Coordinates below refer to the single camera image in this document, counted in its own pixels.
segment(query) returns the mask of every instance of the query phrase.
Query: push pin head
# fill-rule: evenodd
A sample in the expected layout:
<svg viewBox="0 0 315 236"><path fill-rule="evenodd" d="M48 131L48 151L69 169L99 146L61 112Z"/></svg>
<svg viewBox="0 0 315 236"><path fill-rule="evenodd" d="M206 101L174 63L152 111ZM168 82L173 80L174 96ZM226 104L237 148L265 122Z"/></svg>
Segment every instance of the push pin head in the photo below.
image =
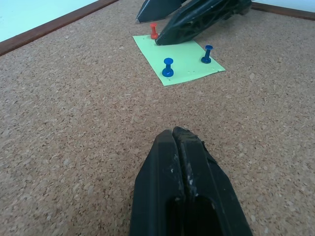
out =
<svg viewBox="0 0 315 236"><path fill-rule="evenodd" d="M166 67L162 70L162 75L164 77L172 77L174 75L174 71L171 69L171 64L173 63L173 59L165 58L164 63Z"/></svg>
<svg viewBox="0 0 315 236"><path fill-rule="evenodd" d="M151 29L152 29L151 39L157 39L157 38L158 38L158 33L157 33L157 31L156 31L156 26L157 26L156 23L151 23L151 24L150 24L150 27L151 27Z"/></svg>
<svg viewBox="0 0 315 236"><path fill-rule="evenodd" d="M206 46L206 54L205 54L205 56L201 59L201 61L202 61L203 63L208 64L208 63L211 62L210 52L211 52L212 49L213 49L213 47L212 47L211 45L207 45L207 46Z"/></svg>

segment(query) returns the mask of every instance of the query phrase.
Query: red push pin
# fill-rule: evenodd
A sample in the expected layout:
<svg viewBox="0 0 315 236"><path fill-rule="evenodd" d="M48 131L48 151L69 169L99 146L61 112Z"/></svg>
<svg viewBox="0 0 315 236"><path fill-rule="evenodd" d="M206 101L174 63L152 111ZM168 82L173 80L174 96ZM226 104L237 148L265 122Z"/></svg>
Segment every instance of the red push pin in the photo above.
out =
<svg viewBox="0 0 315 236"><path fill-rule="evenodd" d="M151 27L151 29L152 29L151 39L157 39L157 38L158 38L158 33L157 33L157 31L156 31L156 26L157 26L156 23L151 23L151 24L150 24L150 27Z"/></svg>

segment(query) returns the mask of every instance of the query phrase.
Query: cork surface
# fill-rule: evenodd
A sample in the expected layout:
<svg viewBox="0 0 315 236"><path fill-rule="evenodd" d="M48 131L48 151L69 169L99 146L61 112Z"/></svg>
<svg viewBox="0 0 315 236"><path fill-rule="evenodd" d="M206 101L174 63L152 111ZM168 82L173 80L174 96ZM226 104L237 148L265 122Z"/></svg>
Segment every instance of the cork surface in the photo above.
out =
<svg viewBox="0 0 315 236"><path fill-rule="evenodd" d="M175 125L205 141L254 235L315 235L315 24L234 16L196 38L227 71L163 87L132 39L150 33L141 4L0 58L0 235L127 236L135 177Z"/></svg>

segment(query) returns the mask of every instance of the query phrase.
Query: white wall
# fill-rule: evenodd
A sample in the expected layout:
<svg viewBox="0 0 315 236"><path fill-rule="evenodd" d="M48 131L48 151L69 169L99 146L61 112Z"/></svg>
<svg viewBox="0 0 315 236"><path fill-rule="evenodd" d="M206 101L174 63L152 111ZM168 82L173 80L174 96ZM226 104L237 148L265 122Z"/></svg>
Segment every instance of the white wall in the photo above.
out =
<svg viewBox="0 0 315 236"><path fill-rule="evenodd" d="M0 42L96 0L0 0Z"/></svg>
<svg viewBox="0 0 315 236"><path fill-rule="evenodd" d="M315 12L315 0L253 0L263 4Z"/></svg>

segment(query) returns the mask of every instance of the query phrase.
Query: blue push pin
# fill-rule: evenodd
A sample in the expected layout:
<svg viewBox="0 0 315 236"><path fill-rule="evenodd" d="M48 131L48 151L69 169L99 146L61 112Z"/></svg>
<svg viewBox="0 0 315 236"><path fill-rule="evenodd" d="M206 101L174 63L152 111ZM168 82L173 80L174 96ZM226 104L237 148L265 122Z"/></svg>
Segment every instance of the blue push pin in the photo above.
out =
<svg viewBox="0 0 315 236"><path fill-rule="evenodd" d="M171 64L173 63L172 58L165 58L164 63L166 67L162 70L162 75L164 77L172 77L174 75L174 71L171 69Z"/></svg>
<svg viewBox="0 0 315 236"><path fill-rule="evenodd" d="M211 62L210 52L211 52L212 49L213 49L213 47L212 47L211 45L207 45L207 46L206 46L206 54L205 54L205 56L201 59L201 61L202 61L203 63L208 64L208 63Z"/></svg>

